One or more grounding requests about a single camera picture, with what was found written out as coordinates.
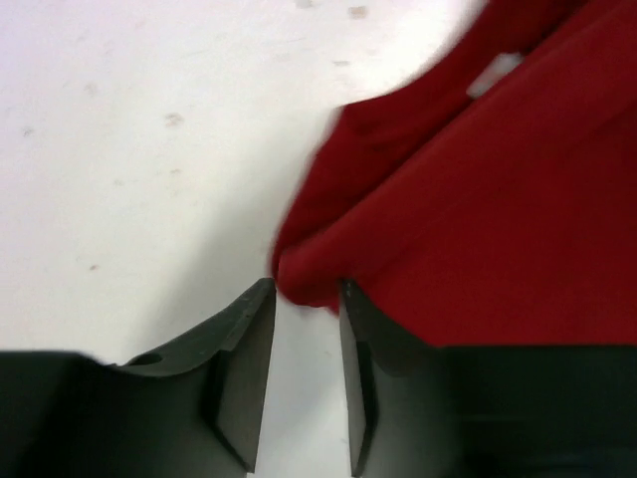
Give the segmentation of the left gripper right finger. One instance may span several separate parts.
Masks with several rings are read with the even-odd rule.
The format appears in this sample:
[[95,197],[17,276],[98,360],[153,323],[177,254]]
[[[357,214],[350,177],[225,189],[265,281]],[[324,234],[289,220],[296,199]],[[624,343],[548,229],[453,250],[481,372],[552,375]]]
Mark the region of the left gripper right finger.
[[632,347],[442,347],[353,282],[339,326],[355,477],[632,477]]

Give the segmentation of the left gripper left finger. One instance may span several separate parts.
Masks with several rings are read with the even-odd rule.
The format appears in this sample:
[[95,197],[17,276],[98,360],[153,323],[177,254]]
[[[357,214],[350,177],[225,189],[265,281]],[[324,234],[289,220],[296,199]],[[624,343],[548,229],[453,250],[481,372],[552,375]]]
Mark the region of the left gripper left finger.
[[129,362],[70,352],[1,356],[5,477],[245,477],[256,468],[276,289]]

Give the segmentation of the red t shirt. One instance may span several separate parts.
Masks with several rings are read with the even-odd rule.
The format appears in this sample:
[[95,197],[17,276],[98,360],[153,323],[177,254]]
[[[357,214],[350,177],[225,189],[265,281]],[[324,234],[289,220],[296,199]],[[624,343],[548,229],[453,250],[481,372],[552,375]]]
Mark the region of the red t shirt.
[[271,262],[355,282],[425,343],[636,341],[636,5],[490,1],[453,49],[345,106]]

